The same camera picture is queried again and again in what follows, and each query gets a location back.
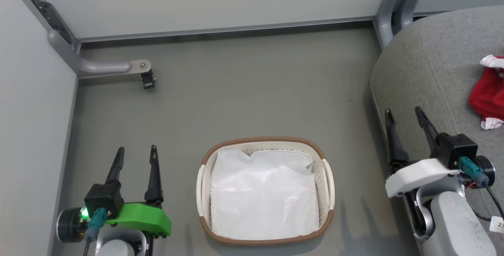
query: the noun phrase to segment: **green light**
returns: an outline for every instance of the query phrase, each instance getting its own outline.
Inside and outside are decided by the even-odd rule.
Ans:
[[[87,220],[89,218],[88,208],[84,208],[81,212],[81,218]]]

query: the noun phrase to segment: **robotic arm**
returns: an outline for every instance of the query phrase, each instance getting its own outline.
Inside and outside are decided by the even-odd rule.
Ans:
[[[421,161],[409,161],[398,139],[394,116],[390,109],[385,112],[391,166],[391,176],[385,183],[388,196],[405,201],[413,234],[422,240],[426,256],[496,255],[465,199],[465,188],[470,184],[471,188],[486,188],[491,193],[490,186],[495,182],[493,165],[476,155],[478,145],[470,138],[440,134],[421,107],[416,107],[415,112],[430,147],[430,158]]]
[[[163,211],[163,190],[155,145],[149,157],[151,173],[145,202],[124,203],[119,172],[124,148],[115,155],[105,184],[93,184],[84,198],[84,208],[64,209],[56,221],[61,242],[86,241],[84,256],[96,242],[95,256],[151,256],[154,238],[171,234],[171,220]]]

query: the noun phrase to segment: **label with number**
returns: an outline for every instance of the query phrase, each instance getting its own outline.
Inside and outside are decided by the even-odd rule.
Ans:
[[[490,231],[504,233],[504,220],[501,217],[493,216],[490,221]]]

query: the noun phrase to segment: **gray fabric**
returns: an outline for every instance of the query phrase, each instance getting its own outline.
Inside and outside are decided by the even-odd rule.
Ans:
[[[504,126],[483,130],[468,104],[481,77],[479,61],[504,55],[504,6],[460,10],[414,22],[385,48],[371,75],[371,87],[382,126],[392,109],[398,136],[411,159],[428,157],[414,107],[421,106],[438,131],[464,133],[479,145],[478,153],[493,162],[493,191],[504,204]],[[484,216],[499,213],[484,189],[468,190],[471,207]],[[488,229],[488,222],[482,222]],[[497,254],[504,256],[504,234],[490,232]]]

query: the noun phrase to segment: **gray floor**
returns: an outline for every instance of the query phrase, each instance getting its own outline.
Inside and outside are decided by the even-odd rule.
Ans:
[[[143,200],[150,145],[157,145],[173,234],[156,255],[416,255],[404,211],[385,193],[386,153],[369,90],[380,48],[372,28],[94,48],[94,60],[149,59],[157,78],[81,84],[61,208],[83,206],[117,148],[126,155],[121,193]],[[207,237],[196,211],[196,175],[215,144],[297,136],[319,145],[333,170],[335,218],[324,236],[284,247],[227,247]],[[83,244],[55,243],[79,255]]]

